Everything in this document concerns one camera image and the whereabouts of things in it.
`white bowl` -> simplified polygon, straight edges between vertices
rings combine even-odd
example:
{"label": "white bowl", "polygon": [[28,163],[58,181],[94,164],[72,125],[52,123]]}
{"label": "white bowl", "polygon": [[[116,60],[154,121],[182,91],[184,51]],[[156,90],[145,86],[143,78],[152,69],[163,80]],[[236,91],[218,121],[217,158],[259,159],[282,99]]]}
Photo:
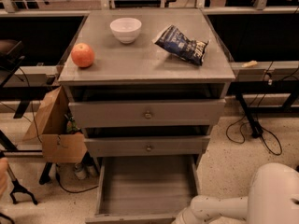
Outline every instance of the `white bowl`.
{"label": "white bowl", "polygon": [[110,24],[112,34],[125,44],[132,43],[138,38],[141,26],[141,21],[134,18],[116,19]]}

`cabinet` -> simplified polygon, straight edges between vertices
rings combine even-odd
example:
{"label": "cabinet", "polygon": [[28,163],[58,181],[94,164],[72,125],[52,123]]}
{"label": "cabinet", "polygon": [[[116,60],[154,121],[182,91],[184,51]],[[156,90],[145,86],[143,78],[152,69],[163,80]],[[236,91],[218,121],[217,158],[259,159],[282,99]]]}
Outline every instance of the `cabinet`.
{"label": "cabinet", "polygon": [[[109,31],[120,17],[142,21],[123,45]],[[151,42],[174,24],[210,40],[203,66],[183,62]],[[90,154],[103,157],[97,208],[86,223],[170,223],[200,188],[196,167],[235,78],[197,9],[92,11],[77,42],[95,51],[93,66],[69,58],[59,78]]]}

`drawer knob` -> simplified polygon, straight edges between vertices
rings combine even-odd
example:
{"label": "drawer knob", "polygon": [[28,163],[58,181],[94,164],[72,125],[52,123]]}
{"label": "drawer knob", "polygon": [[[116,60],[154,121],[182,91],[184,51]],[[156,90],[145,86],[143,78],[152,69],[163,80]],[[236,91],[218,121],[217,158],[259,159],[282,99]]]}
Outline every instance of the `drawer knob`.
{"label": "drawer knob", "polygon": [[149,111],[147,111],[146,113],[144,113],[144,117],[145,117],[145,119],[151,119],[152,114]]}
{"label": "drawer knob", "polygon": [[152,147],[150,145],[147,145],[147,151],[151,152],[151,150],[152,150]]}

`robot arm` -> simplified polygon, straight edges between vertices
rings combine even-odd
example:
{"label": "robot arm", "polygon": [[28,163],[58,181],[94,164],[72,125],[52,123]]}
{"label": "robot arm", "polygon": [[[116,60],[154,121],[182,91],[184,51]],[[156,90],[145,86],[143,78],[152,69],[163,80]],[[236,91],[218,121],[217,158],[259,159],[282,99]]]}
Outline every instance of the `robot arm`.
{"label": "robot arm", "polygon": [[266,164],[253,176],[248,198],[196,196],[173,224],[210,223],[219,217],[249,224],[298,224],[299,173],[282,164]]}

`black chip bag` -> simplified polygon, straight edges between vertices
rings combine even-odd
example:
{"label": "black chip bag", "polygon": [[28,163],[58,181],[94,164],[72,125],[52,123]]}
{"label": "black chip bag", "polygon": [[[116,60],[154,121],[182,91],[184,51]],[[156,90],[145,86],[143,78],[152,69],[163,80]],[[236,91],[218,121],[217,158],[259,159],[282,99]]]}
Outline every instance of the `black chip bag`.
{"label": "black chip bag", "polygon": [[176,26],[162,30],[152,42],[180,59],[202,65],[208,42],[189,40]]}

